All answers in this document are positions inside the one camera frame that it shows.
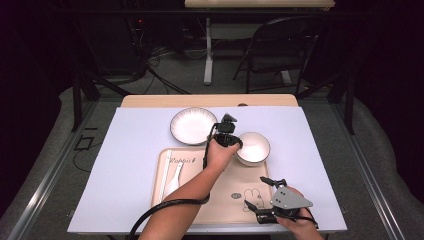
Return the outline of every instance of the table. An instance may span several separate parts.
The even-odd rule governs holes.
[[[237,107],[239,104],[249,106]],[[150,208],[159,152],[166,147],[185,146],[171,136],[169,123],[176,113],[187,107],[207,108],[218,119],[230,113],[238,118],[236,136],[249,128],[269,136],[271,154],[267,164],[270,177],[285,178],[290,185],[302,190],[314,203],[312,212],[322,232],[347,229],[306,117],[294,96],[130,95],[115,113],[68,232],[128,234],[135,221]],[[252,121],[255,119],[266,124]],[[279,129],[285,134],[275,135]],[[289,137],[293,134],[297,135],[296,138]],[[198,224],[192,225],[188,234],[275,234],[286,231],[278,224]]]
[[[322,8],[328,10],[334,5],[334,0],[185,0],[187,8]],[[212,39],[250,38],[260,25],[216,24],[214,26],[210,18],[206,19],[205,85],[212,84]]]

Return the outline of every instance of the floor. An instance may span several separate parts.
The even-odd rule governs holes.
[[[216,47],[210,86],[203,84],[204,58],[194,56],[199,54],[197,51],[190,54],[188,57],[166,53],[150,62],[161,77],[192,94],[244,93],[243,74],[231,80],[240,61],[239,53]],[[119,83],[122,79],[110,80]],[[135,94],[178,94],[149,73],[120,86]],[[98,89],[102,98],[94,103],[84,101],[84,121],[76,132],[70,131],[72,91],[62,93],[57,123],[27,181],[0,221],[0,239],[125,239],[125,235],[84,236],[66,232],[114,111],[122,100],[103,86],[99,85]],[[287,88],[265,93],[292,92],[292,88]],[[404,191],[405,185],[395,173],[394,154],[384,132],[367,108],[356,101],[355,135],[348,134],[341,120],[343,104],[328,104],[327,93],[327,89],[323,89],[299,104],[310,123],[349,228],[346,232],[331,234],[330,239],[419,239],[424,235],[420,224],[424,220],[423,207]],[[89,149],[75,149],[81,137],[93,139]],[[269,237],[273,240],[293,238],[290,234]]]

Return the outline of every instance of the dark background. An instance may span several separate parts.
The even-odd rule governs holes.
[[[116,5],[117,1],[102,2],[122,6]],[[369,11],[375,3],[385,1],[336,2],[333,10]],[[424,202],[424,178],[421,176],[424,172],[424,65],[421,46],[424,42],[421,25],[424,7],[419,1],[400,2],[396,11],[389,14],[372,51],[360,65],[356,74],[355,96],[368,106],[386,131],[396,154],[398,173],[410,191]],[[53,20],[36,1],[2,1],[1,4],[2,215],[54,126],[61,106],[58,96],[72,86],[75,71],[67,48],[72,47],[81,64],[88,69],[110,74],[125,72],[126,66],[128,72],[139,71],[140,52],[132,48],[129,30],[120,20],[105,23],[84,19],[80,27],[91,38],[81,39],[74,26],[66,21]],[[55,28],[57,24],[69,34],[72,46],[63,44]],[[115,29],[116,36],[104,35],[99,24]],[[175,21],[173,24],[181,26],[183,23]],[[323,32],[328,40],[317,44],[305,73],[306,78],[309,76],[308,80],[314,83],[337,71],[354,52],[361,34],[363,26],[336,21],[331,34]],[[166,34],[155,37],[165,44],[169,41]],[[183,46],[181,38],[173,43],[175,48]],[[99,55],[94,56],[92,49],[96,49]]]

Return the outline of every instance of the black cable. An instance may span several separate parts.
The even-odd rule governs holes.
[[[203,169],[206,168],[207,165],[207,156],[208,156],[208,149],[209,149],[209,143],[212,140],[212,133],[213,130],[215,129],[215,127],[218,126],[218,123],[215,123],[212,128],[211,131],[209,133],[209,136],[207,138],[207,143],[206,143],[206,148],[205,148],[205,156],[203,158]],[[144,222],[144,220],[146,220],[150,215],[152,215],[153,213],[164,209],[166,207],[170,207],[170,206],[175,206],[175,205],[180,205],[180,204],[193,204],[193,205],[202,205],[205,204],[209,201],[210,198],[210,194],[208,194],[208,196],[206,196],[205,199],[203,200],[197,200],[197,199],[173,199],[173,200],[169,200],[166,202],[161,202],[157,205],[155,205],[154,207],[150,208],[147,212],[145,212],[143,215],[141,215],[141,217],[137,220],[137,222],[134,224],[134,226],[132,227],[128,239],[129,240],[133,240],[136,239],[135,238],[135,231],[137,231],[137,229],[140,227],[140,225]]]
[[[170,201],[166,201],[166,202],[162,202],[157,204],[156,206],[150,208],[147,212],[145,212],[138,220],[137,222],[134,224],[133,228],[131,229],[131,232],[129,234],[129,239],[133,240],[136,239],[135,238],[135,231],[137,231],[138,227],[140,227],[141,223],[144,222],[144,220],[146,220],[146,218],[148,218],[150,215],[152,215],[153,213],[164,209],[166,207],[170,207],[170,206],[175,206],[175,205],[180,205],[180,204],[193,204],[193,205],[202,205],[205,204],[209,201],[209,197],[210,194],[208,194],[208,196],[203,199],[203,200],[196,200],[196,199],[174,199],[174,200],[170,200]]]
[[[147,70],[153,74],[153,76],[155,76],[157,79],[159,79],[160,81],[162,81],[166,86],[174,89],[175,91],[182,93],[182,94],[191,94],[181,88],[179,88],[178,86],[174,85],[173,83],[169,82],[168,80],[162,78],[161,76],[159,76],[151,67],[147,67]]]
[[[147,93],[147,91],[149,91],[150,87],[153,84],[153,80],[155,80],[155,76],[152,77],[152,80],[150,81],[149,86],[147,86],[146,90],[144,90],[144,92],[142,93],[142,95],[145,95]]]
[[[315,221],[315,218],[314,218],[314,216],[312,215],[312,212],[311,212],[311,210],[309,210],[308,208],[305,208],[306,209],[306,211],[308,211],[308,213],[311,215],[311,217],[303,217],[303,216],[287,216],[287,215],[284,215],[284,214],[281,214],[281,213],[278,213],[278,214],[276,214],[276,216],[278,216],[278,217],[282,217],[282,218],[287,218],[287,219],[290,219],[290,220],[293,220],[293,221],[296,221],[296,220],[307,220],[307,221],[310,221],[310,222],[312,222],[314,225],[315,225],[315,228],[316,229],[319,229],[319,227],[318,227],[318,223]]]

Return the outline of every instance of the beige tray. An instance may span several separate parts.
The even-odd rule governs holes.
[[[165,188],[162,186],[172,179],[178,163],[184,162],[179,178],[182,186],[202,170],[204,154],[204,147],[164,149],[159,155],[152,206],[162,201],[161,189]],[[169,168],[164,178],[168,159]],[[247,208],[244,200],[258,208],[271,207],[271,187],[261,182],[261,176],[268,177],[266,163],[247,167],[234,158],[215,183],[209,202],[201,207],[194,224],[257,223],[255,214]]]

